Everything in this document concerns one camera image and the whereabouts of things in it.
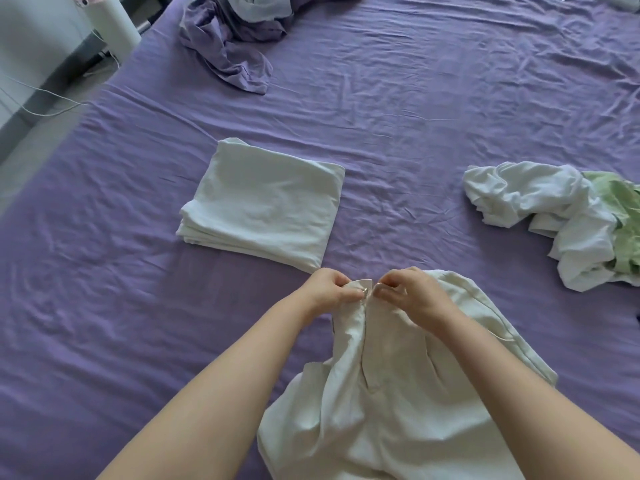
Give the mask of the crumpled purple cloth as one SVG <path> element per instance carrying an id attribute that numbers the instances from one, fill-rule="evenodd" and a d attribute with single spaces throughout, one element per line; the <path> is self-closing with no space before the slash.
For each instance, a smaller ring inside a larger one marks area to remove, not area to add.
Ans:
<path id="1" fill-rule="evenodd" d="M 179 37 L 214 76 L 262 96 L 268 91 L 273 67 L 256 44 L 280 41 L 299 12 L 327 1 L 331 0 L 291 0 L 290 17 L 249 23 L 235 14 L 227 0 L 190 0 L 179 24 Z"/>

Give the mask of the person's left hand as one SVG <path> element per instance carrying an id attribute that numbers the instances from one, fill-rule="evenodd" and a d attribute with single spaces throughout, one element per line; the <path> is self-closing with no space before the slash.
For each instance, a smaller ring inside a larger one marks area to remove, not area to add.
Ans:
<path id="1" fill-rule="evenodd" d="M 362 289 L 351 286 L 352 280 L 340 271 L 331 268 L 321 268 L 313 273 L 309 279 L 295 291 L 296 300 L 300 302 L 309 319 L 332 312 L 341 305 L 338 303 L 338 289 Z"/>

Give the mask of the person's right hand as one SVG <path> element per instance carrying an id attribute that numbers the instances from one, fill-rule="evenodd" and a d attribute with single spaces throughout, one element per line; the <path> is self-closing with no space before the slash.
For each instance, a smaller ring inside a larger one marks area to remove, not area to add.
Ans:
<path id="1" fill-rule="evenodd" d="M 387 303 L 404 311 L 412 322 L 439 338 L 456 315 L 457 307 L 446 291 L 420 268 L 392 269 L 376 285 L 402 287 L 406 301 Z"/>

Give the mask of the white trousers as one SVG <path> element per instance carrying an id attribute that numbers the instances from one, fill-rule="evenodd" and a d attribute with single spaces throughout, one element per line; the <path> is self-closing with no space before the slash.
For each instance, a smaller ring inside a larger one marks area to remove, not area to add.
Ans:
<path id="1" fill-rule="evenodd" d="M 376 298 L 332 315 L 333 351 L 307 363 L 257 433 L 273 480 L 524 480 L 452 353 Z"/>

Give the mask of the purple bed sheet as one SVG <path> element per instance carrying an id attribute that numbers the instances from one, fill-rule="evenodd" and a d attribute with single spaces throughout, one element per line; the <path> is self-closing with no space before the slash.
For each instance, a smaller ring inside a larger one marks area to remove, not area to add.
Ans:
<path id="1" fill-rule="evenodd" d="M 0 218 L 0 480 L 94 480 L 306 274 L 175 232 L 218 140 L 346 169 L 323 265 L 466 276 L 640 451 L 640 288 L 565 288 L 552 241 L 485 225 L 469 165 L 640 183 L 640 15 L 596 0 L 320 3 L 264 96 L 211 75 L 174 0 Z"/>

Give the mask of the white cylindrical appliance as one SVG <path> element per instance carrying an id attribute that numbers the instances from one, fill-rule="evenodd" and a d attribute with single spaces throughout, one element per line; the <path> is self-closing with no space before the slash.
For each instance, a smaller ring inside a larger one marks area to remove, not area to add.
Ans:
<path id="1" fill-rule="evenodd" d="M 141 35 L 120 0 L 96 0 L 87 5 L 86 15 L 110 53 L 123 64 L 140 44 Z"/>

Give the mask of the person's left forearm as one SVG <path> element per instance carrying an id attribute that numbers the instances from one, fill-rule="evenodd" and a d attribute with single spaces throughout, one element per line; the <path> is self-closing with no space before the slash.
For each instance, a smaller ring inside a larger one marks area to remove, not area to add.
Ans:
<path id="1" fill-rule="evenodd" d="M 321 315 L 299 289 L 277 302 L 130 441 L 97 480 L 230 480 L 253 443 L 303 327 Z"/>

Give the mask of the person's right forearm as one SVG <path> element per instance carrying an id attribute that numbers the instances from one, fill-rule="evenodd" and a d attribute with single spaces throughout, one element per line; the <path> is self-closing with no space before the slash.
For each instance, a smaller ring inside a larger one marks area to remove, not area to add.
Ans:
<path id="1" fill-rule="evenodd" d="M 640 480 L 640 454 L 508 352 L 487 329 L 445 309 L 409 317 L 454 355 L 526 480 Z"/>

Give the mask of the crumpled pale grey cloth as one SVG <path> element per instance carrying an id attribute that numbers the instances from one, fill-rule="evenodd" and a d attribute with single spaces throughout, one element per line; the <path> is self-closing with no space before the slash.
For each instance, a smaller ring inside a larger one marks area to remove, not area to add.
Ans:
<path id="1" fill-rule="evenodd" d="M 291 0 L 227 0 L 240 19 L 249 23 L 270 22 L 292 15 Z"/>

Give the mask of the light green garment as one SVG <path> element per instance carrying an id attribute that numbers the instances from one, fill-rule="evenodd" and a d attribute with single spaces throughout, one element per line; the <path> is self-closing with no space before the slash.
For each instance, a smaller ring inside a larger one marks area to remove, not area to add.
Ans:
<path id="1" fill-rule="evenodd" d="M 605 267 L 640 278 L 640 184 L 606 171 L 585 171 L 583 176 L 616 219 L 612 232 L 614 258 Z"/>

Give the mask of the crumpled white shirt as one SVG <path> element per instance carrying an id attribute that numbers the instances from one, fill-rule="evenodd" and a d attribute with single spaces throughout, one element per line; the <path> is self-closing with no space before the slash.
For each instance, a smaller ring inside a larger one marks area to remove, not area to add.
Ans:
<path id="1" fill-rule="evenodd" d="M 548 256 L 568 289 L 585 292 L 608 282 L 640 287 L 640 278 L 608 270 L 616 219 L 583 172 L 569 165 L 505 162 L 469 166 L 469 201 L 487 225 L 510 228 L 532 216 L 529 231 L 553 240 Z"/>

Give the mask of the folded white garment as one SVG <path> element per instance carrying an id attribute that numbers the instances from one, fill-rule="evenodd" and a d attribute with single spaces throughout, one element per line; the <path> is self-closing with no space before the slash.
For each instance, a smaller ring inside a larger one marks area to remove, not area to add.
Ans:
<path id="1" fill-rule="evenodd" d="M 180 209 L 184 242 L 265 258 L 314 273 L 340 205 L 346 169 L 229 137 Z"/>

